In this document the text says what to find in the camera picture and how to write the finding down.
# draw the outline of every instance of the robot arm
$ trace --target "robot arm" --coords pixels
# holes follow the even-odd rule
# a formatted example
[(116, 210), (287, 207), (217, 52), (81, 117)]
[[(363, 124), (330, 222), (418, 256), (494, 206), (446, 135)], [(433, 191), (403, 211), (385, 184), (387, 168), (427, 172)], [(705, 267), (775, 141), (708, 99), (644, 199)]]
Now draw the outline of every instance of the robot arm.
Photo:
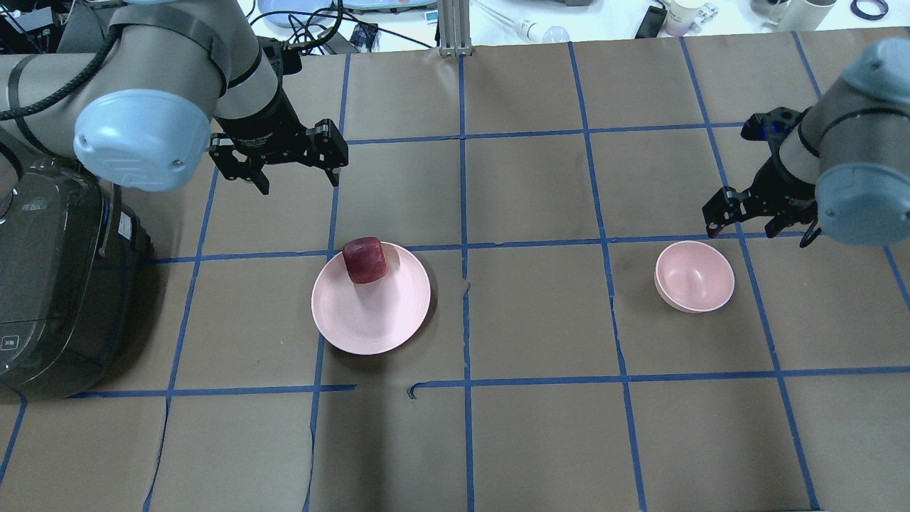
[[(267, 163), (320, 167), (338, 183), (347, 143), (328, 119), (300, 124), (281, 87), (280, 49), (265, 55), (236, 2), (132, 0), (111, 28), (104, 65), (37, 112), (17, 109), (59, 93), (93, 56), (0, 57), (0, 198), (42, 157), (79, 159), (101, 178), (149, 191), (186, 184), (207, 150), (226, 178), (263, 193)], [(225, 133), (210, 138), (212, 118)]]
[(814, 107), (755, 114), (742, 136), (766, 140), (771, 157), (751, 187), (704, 205), (709, 237), (759, 216), (772, 217), (769, 238), (810, 224), (801, 247), (822, 229), (853, 245), (910, 237), (910, 40), (869, 46)]

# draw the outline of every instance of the pink bowl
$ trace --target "pink bowl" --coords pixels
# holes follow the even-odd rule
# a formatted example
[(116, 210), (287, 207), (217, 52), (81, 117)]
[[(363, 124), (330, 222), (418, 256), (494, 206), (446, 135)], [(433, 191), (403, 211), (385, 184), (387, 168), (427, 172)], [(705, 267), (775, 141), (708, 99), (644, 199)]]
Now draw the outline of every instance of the pink bowl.
[(661, 252), (654, 285), (668, 304), (682, 312), (714, 311), (733, 296), (733, 268), (714, 247), (677, 241)]

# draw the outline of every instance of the black device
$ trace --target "black device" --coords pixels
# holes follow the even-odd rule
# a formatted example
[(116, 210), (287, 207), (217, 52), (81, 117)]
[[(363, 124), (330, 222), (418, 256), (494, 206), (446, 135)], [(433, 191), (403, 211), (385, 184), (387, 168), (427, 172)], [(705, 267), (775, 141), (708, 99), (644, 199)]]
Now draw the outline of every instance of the black device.
[[(318, 38), (323, 38), (329, 35), (329, 29), (323, 31), (318, 35)], [(339, 55), (339, 54), (356, 54), (359, 53), (356, 46), (351, 44), (350, 41), (340, 33), (336, 32), (332, 37), (329, 38), (329, 41), (322, 46), (326, 53), (329, 55)]]
[(648, 12), (644, 14), (642, 24), (638, 27), (635, 34), (636, 39), (646, 39), (648, 37), (657, 37), (663, 28), (663, 22), (667, 19), (667, 10), (663, 7), (650, 6)]
[(31, 169), (2, 201), (0, 403), (84, 391), (114, 359), (148, 235), (87, 173)]
[(359, 23), (350, 35), (350, 43), (361, 52), (371, 52), (379, 37), (379, 25), (375, 23)]
[(752, 186), (742, 192), (732, 187), (722, 187), (702, 207), (709, 238), (715, 238), (723, 228), (735, 222), (755, 217), (771, 217), (764, 226), (768, 238), (794, 224), (809, 224), (800, 247), (806, 247), (821, 234), (818, 222), (818, 205), (814, 185), (794, 177), (781, 161), (781, 145), (796, 129), (805, 116), (790, 108), (775, 108), (766, 113), (753, 114), (740, 131), (745, 140), (766, 141), (771, 157), (755, 174)]

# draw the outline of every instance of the plate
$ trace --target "plate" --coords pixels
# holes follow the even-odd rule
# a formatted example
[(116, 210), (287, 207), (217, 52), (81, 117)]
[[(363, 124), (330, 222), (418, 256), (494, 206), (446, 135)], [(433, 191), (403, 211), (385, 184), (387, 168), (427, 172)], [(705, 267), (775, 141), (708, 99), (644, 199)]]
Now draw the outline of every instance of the plate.
[(313, 319), (326, 341), (348, 353), (384, 353), (405, 343), (430, 309), (430, 278), (420, 261), (394, 243), (382, 242), (389, 273), (354, 284), (341, 253), (313, 285)]

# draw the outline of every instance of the label sticker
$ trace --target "label sticker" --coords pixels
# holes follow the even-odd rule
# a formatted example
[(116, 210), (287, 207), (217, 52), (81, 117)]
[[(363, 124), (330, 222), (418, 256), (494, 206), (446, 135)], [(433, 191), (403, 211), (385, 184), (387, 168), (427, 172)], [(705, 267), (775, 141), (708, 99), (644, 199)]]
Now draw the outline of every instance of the label sticker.
[(117, 232), (123, 238), (129, 241), (133, 240), (133, 220), (122, 211), (120, 212), (120, 226), (117, 228)]

